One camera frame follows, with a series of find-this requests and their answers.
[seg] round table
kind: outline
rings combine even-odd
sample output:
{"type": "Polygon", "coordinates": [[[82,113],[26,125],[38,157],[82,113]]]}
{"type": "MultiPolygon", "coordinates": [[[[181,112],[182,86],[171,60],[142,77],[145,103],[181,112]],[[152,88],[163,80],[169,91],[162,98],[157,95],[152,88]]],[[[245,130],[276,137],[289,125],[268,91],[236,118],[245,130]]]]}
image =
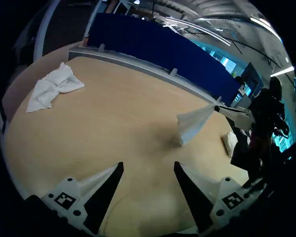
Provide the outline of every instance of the round table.
{"type": "Polygon", "coordinates": [[[124,174],[100,227],[105,236],[157,236],[193,226],[173,172],[175,161],[213,179],[247,174],[230,164],[214,113],[184,147],[176,115],[208,105],[174,85],[101,60],[67,63],[85,87],[60,94],[52,109],[25,113],[22,102],[6,134],[10,171],[30,194],[43,196],[64,177],[87,178],[123,161],[124,174]]]}

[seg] ceiling light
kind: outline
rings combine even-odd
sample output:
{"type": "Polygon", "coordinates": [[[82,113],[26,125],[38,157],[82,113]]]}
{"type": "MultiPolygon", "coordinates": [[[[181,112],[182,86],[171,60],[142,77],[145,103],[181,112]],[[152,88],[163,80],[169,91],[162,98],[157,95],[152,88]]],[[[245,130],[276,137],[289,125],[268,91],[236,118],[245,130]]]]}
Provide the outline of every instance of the ceiling light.
{"type": "Polygon", "coordinates": [[[277,72],[277,73],[274,73],[274,74],[272,74],[272,75],[270,75],[270,77],[276,77],[276,76],[278,76],[278,75],[281,75],[281,74],[284,74],[284,73],[287,73],[287,72],[290,72],[290,71],[294,71],[294,67],[293,66],[291,66],[291,67],[289,67],[289,68],[286,68],[286,69],[284,69],[284,70],[282,70],[282,71],[279,71],[279,72],[277,72]]]}
{"type": "Polygon", "coordinates": [[[270,27],[271,27],[271,24],[270,24],[269,22],[267,22],[266,20],[264,20],[264,19],[260,18],[260,21],[262,21],[264,24],[266,24],[266,25],[268,25],[268,26],[270,26],[270,27]]]}
{"type": "Polygon", "coordinates": [[[270,26],[268,26],[267,24],[265,24],[264,22],[258,20],[258,19],[255,19],[253,17],[250,17],[250,19],[255,22],[255,23],[258,23],[259,25],[263,26],[265,29],[267,29],[268,31],[270,31],[273,35],[276,36],[276,38],[279,39],[280,42],[282,42],[282,39],[281,37],[275,32],[275,30],[273,30],[270,26]]]}
{"type": "Polygon", "coordinates": [[[163,27],[168,27],[168,26],[178,26],[178,24],[165,24],[163,27]]]}
{"type": "Polygon", "coordinates": [[[176,32],[177,34],[180,34],[180,33],[177,32],[172,26],[169,26],[169,28],[170,28],[172,31],[176,32]]]}
{"type": "Polygon", "coordinates": [[[172,26],[177,26],[177,25],[171,25],[169,23],[163,25],[162,27],[169,27],[172,31],[176,32],[177,34],[180,34],[179,32],[176,31],[176,29],[174,29],[172,26]]]}
{"type": "Polygon", "coordinates": [[[205,29],[205,28],[203,28],[203,27],[200,27],[200,26],[198,26],[198,25],[195,25],[195,24],[193,24],[193,23],[190,23],[190,22],[188,22],[188,21],[178,20],[178,19],[174,19],[174,18],[170,18],[170,17],[166,17],[166,19],[167,19],[167,20],[174,21],[174,22],[178,22],[178,23],[181,23],[181,24],[185,24],[185,25],[187,25],[187,26],[190,26],[190,27],[193,27],[193,28],[198,29],[198,30],[200,30],[200,31],[203,31],[203,32],[205,32],[205,33],[207,33],[207,34],[213,36],[214,38],[220,40],[221,42],[227,44],[228,46],[230,46],[230,44],[231,44],[231,42],[229,42],[228,40],[224,39],[223,37],[221,37],[221,36],[215,34],[214,32],[209,31],[209,30],[207,30],[207,29],[205,29]]]}

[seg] ceiling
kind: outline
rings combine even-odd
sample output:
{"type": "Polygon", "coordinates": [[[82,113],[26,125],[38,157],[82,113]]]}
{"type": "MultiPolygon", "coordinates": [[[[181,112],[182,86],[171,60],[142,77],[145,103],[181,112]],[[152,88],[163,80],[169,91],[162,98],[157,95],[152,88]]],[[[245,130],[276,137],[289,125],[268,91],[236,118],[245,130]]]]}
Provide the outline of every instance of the ceiling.
{"type": "MultiPolygon", "coordinates": [[[[222,37],[255,48],[274,60],[279,67],[287,66],[285,60],[287,53],[283,44],[265,28],[250,20],[251,16],[264,17],[247,0],[141,0],[139,5],[129,0],[129,4],[138,11],[146,13],[152,13],[154,7],[154,18],[157,22],[164,23],[164,17],[189,21],[222,37]],[[199,20],[200,17],[211,18],[211,20],[199,20]]],[[[174,26],[183,36],[200,33],[192,27],[179,30],[183,27],[183,24],[174,26]]]]}

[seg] person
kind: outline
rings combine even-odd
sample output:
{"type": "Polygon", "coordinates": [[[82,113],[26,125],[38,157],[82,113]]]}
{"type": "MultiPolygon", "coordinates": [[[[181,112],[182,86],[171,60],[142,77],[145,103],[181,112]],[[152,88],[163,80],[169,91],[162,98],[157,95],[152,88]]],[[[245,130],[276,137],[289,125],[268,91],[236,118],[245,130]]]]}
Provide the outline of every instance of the person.
{"type": "Polygon", "coordinates": [[[247,157],[247,171],[249,178],[257,175],[261,168],[260,161],[267,165],[272,158],[272,134],[281,135],[281,131],[288,135],[289,127],[285,122],[285,109],[282,100],[282,85],[277,77],[270,79],[269,89],[263,88],[259,95],[252,100],[248,107],[255,123],[252,126],[249,152],[247,157]]]}

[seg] white plastic part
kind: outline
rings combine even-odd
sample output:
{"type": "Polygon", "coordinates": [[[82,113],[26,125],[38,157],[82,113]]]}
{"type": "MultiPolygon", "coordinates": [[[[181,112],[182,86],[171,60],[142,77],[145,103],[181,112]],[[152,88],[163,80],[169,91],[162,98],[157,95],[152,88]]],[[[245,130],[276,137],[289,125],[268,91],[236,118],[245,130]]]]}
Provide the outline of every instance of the white plastic part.
{"type": "Polygon", "coordinates": [[[199,233],[200,237],[227,225],[232,217],[238,217],[240,212],[249,208],[261,194],[261,191],[256,191],[246,196],[248,189],[244,189],[231,177],[224,177],[220,181],[216,181],[182,164],[181,167],[190,180],[214,205],[210,213],[213,225],[206,231],[199,233]]]}
{"type": "Polygon", "coordinates": [[[251,111],[242,107],[237,107],[233,111],[227,107],[220,107],[219,113],[234,121],[236,128],[240,128],[246,132],[251,129],[252,124],[255,122],[251,111]]]}
{"type": "Polygon", "coordinates": [[[83,224],[88,215],[84,205],[111,176],[117,166],[118,164],[80,182],[67,177],[41,200],[49,209],[56,210],[59,217],[66,217],[72,226],[91,236],[96,236],[83,224]],[[74,215],[74,211],[79,211],[80,214],[74,215]]]}

